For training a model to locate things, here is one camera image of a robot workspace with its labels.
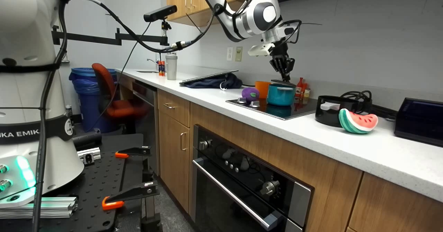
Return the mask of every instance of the orange cup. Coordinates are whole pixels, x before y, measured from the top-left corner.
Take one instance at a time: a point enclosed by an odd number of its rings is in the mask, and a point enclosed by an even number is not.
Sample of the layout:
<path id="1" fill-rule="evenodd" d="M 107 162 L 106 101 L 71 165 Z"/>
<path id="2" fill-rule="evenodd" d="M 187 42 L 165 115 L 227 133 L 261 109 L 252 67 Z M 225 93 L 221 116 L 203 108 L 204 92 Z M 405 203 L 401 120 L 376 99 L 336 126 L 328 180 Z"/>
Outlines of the orange cup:
<path id="1" fill-rule="evenodd" d="M 259 98 L 266 98 L 268 96 L 268 88 L 271 83 L 267 81 L 256 81 L 255 88 L 260 92 Z"/>

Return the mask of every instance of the purple plush toy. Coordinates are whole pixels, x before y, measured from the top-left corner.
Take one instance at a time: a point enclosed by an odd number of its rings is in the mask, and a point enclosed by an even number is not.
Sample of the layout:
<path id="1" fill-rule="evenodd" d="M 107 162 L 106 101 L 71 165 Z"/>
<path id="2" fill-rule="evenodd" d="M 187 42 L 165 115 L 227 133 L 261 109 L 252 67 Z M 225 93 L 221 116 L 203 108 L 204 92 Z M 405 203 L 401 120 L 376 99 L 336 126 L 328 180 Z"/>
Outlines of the purple plush toy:
<path id="1" fill-rule="evenodd" d="M 247 87 L 242 90 L 242 97 L 246 98 L 247 102 L 258 100 L 260 92 L 255 87 Z"/>

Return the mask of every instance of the electrical outlet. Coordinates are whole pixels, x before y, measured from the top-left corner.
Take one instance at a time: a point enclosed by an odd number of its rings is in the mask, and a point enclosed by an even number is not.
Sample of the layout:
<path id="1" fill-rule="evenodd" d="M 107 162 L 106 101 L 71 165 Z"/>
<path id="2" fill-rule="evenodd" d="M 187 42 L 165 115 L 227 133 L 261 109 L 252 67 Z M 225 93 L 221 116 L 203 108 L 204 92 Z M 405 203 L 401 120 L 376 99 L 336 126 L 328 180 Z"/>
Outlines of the electrical outlet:
<path id="1" fill-rule="evenodd" d="M 242 55 L 243 55 L 243 47 L 242 46 L 238 46 L 235 49 L 235 61 L 236 62 L 241 62 L 242 61 Z"/>
<path id="2" fill-rule="evenodd" d="M 226 55 L 226 60 L 227 61 L 231 61 L 232 60 L 232 52 L 233 52 L 234 48 L 231 46 L 228 46 L 228 54 Z"/>

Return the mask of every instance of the oven door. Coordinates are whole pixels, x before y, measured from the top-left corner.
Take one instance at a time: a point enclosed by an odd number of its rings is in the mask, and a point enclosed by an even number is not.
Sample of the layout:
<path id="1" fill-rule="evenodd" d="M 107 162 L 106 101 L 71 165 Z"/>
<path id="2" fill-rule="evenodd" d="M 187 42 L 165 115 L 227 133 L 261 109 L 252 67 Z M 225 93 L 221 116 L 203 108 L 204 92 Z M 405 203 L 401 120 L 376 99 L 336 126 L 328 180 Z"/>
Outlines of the oven door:
<path id="1" fill-rule="evenodd" d="M 302 232 L 202 153 L 193 160 L 191 217 L 201 232 Z"/>

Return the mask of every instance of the upper cabinet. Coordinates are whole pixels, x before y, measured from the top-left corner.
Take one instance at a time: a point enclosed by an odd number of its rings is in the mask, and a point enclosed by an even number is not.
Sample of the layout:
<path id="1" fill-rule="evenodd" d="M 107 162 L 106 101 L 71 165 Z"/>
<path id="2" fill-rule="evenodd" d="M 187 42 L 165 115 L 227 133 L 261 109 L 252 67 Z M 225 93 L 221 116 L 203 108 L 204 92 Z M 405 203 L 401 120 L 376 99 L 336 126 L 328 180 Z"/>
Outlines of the upper cabinet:
<path id="1" fill-rule="evenodd" d="M 231 9 L 236 11 L 245 0 L 226 1 L 231 6 Z M 168 5 L 177 5 L 177 12 L 168 16 L 168 21 L 170 22 L 193 25 L 186 16 L 188 14 L 198 27 L 203 27 L 206 26 L 212 15 L 212 10 L 209 8 L 206 0 L 166 0 L 166 2 Z M 215 23 L 218 23 L 216 18 L 213 20 L 213 24 Z"/>

